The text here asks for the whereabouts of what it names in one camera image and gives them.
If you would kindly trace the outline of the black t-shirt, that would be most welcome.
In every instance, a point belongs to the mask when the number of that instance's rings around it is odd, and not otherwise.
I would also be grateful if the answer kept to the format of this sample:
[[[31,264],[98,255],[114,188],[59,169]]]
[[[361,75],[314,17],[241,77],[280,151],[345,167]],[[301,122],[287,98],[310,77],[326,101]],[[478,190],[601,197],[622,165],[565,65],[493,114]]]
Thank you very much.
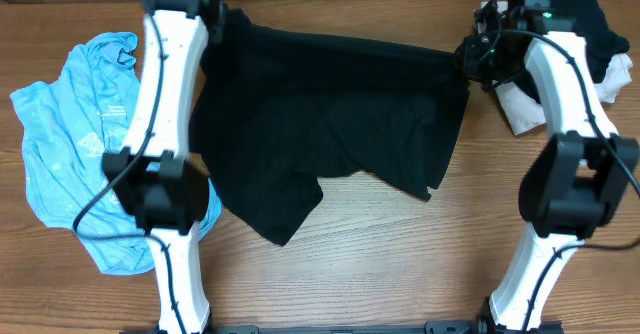
[[[238,9],[201,67],[191,149],[223,205],[281,246],[322,201],[323,177],[367,171],[428,200],[469,98],[447,52],[277,30]]]

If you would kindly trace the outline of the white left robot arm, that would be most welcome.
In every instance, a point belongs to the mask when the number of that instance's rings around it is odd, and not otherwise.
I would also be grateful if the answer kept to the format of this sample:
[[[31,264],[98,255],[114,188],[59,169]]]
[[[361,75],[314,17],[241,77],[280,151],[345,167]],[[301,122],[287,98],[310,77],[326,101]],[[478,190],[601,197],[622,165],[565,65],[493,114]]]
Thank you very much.
[[[123,147],[102,170],[149,245],[161,314],[158,333],[210,333],[199,229],[212,195],[189,161],[188,126],[200,58],[221,31],[222,0],[140,0],[144,62]]]

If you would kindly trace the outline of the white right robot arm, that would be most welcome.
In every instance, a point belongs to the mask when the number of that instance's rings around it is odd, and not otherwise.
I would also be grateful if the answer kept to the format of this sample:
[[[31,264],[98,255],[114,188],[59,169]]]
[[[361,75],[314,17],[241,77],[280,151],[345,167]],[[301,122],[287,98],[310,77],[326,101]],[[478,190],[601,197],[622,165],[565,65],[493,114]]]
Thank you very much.
[[[594,249],[594,231],[613,218],[628,186],[639,144],[623,139],[597,97],[586,39],[574,18],[551,0],[489,0],[474,12],[472,35],[456,49],[457,67],[484,87],[528,72],[549,140],[524,176],[518,195],[526,225],[507,273],[471,321],[429,322],[429,333],[560,333],[543,322],[544,305],[579,250]]]

